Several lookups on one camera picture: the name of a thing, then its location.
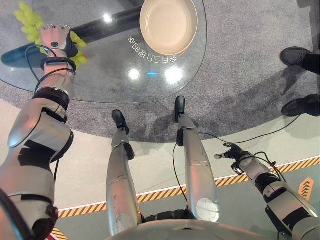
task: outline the white floor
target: white floor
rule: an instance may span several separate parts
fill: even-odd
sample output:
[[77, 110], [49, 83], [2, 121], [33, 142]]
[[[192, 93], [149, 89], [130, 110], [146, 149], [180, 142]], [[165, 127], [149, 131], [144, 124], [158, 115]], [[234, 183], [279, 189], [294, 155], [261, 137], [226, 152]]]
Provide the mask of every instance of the white floor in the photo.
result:
[[[19, 109], [0, 100], [0, 164], [7, 155], [7, 139]], [[293, 120], [280, 117], [258, 127], [222, 137], [239, 142], [282, 128]], [[74, 142], [60, 161], [55, 204], [69, 208], [106, 200], [106, 175], [111, 139], [74, 131]], [[135, 159], [130, 161], [132, 177], [137, 193], [176, 186], [173, 170], [173, 143], [131, 142]], [[233, 175], [232, 160], [214, 159], [214, 155], [228, 149], [218, 139], [203, 141], [215, 178]], [[265, 151], [277, 164], [289, 163], [320, 155], [320, 117], [302, 115], [296, 122], [278, 133], [239, 144], [243, 149], [256, 153]], [[185, 183], [184, 150], [177, 147], [175, 162], [181, 184]]]

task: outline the black shoe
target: black shoe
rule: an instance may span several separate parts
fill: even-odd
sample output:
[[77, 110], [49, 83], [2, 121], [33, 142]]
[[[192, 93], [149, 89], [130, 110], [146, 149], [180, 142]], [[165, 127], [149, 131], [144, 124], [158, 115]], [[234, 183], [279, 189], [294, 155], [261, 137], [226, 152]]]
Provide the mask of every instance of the black shoe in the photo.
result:
[[174, 104], [174, 121], [179, 122], [179, 115], [185, 114], [186, 99], [184, 96], [177, 96]]
[[305, 98], [290, 101], [282, 108], [281, 113], [287, 117], [295, 117], [300, 114], [318, 117], [320, 115], [320, 95], [311, 94]]
[[311, 52], [305, 48], [292, 46], [280, 53], [280, 60], [287, 66], [301, 66], [305, 56], [309, 53]]
[[127, 126], [127, 123], [126, 123], [126, 119], [124, 117], [124, 115], [122, 114], [121, 111], [119, 110], [113, 110], [112, 111], [112, 118], [113, 118], [113, 121], [115, 122], [116, 124], [116, 127], [118, 129], [125, 129], [125, 134], [128, 135], [130, 133], [130, 130]]

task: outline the humanoid robot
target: humanoid robot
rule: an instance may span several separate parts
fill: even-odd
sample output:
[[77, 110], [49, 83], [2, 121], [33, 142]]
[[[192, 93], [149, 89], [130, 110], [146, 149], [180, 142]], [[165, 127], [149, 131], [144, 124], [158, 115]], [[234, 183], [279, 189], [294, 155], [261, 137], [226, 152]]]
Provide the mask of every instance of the humanoid robot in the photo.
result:
[[[67, 109], [75, 96], [76, 66], [69, 59], [77, 54], [68, 26], [49, 24], [41, 28], [48, 53], [43, 61], [45, 76], [35, 94], [21, 110], [8, 138], [9, 151], [0, 167], [1, 239], [42, 240], [52, 231], [58, 209], [54, 207], [55, 181], [50, 163], [62, 158], [73, 142], [66, 125]], [[112, 112], [116, 133], [106, 179], [108, 228], [111, 240], [261, 240], [243, 229], [219, 224], [217, 186], [211, 165], [188, 117], [183, 96], [175, 100], [177, 145], [185, 149], [186, 209], [145, 217], [139, 210], [129, 160], [135, 157], [128, 139], [130, 130], [119, 110]], [[267, 215], [278, 231], [293, 240], [319, 240], [316, 210], [303, 197], [272, 173], [250, 152], [235, 144], [216, 158], [235, 159], [232, 169], [246, 173], [267, 203]]]

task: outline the round glass table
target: round glass table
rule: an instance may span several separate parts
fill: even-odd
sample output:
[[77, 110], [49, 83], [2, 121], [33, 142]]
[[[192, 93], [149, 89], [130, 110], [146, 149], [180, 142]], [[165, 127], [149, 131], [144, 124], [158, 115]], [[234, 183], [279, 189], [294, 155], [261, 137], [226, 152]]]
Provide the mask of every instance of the round glass table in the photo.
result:
[[[207, 44], [207, 21], [202, 0], [194, 0], [198, 28], [191, 46], [180, 55], [161, 55], [145, 42], [140, 30], [143, 0], [26, 1], [45, 24], [68, 24], [87, 43], [87, 63], [75, 77], [75, 100], [98, 103], [147, 103], [175, 94], [198, 72]], [[0, 80], [33, 92], [37, 80], [25, 59], [28, 46], [23, 26], [14, 16], [18, 1], [6, 2], [1, 25], [8, 32], [0, 40]], [[46, 56], [38, 48], [30, 61], [41, 77], [40, 61]]]

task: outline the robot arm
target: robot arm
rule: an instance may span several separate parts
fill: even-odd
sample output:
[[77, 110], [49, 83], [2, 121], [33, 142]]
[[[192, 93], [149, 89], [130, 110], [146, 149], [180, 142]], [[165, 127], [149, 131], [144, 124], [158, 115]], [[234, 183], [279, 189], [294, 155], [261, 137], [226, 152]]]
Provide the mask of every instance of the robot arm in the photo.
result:
[[[0, 189], [21, 214], [33, 239], [45, 239], [58, 219], [50, 163], [62, 158], [74, 139], [65, 123], [69, 102], [74, 97], [76, 68], [67, 57], [78, 53], [69, 26], [50, 24], [47, 29], [41, 28], [40, 33], [43, 45], [51, 49], [41, 63], [46, 77], [19, 113], [9, 134], [8, 155], [0, 167]], [[15, 239], [1, 208], [0, 233], [1, 239]]]
[[320, 236], [320, 220], [314, 207], [287, 183], [263, 165], [254, 155], [233, 143], [231, 150], [217, 154], [216, 159], [235, 159], [231, 166], [238, 174], [246, 173], [267, 203], [265, 212], [281, 233], [293, 240], [316, 240]]

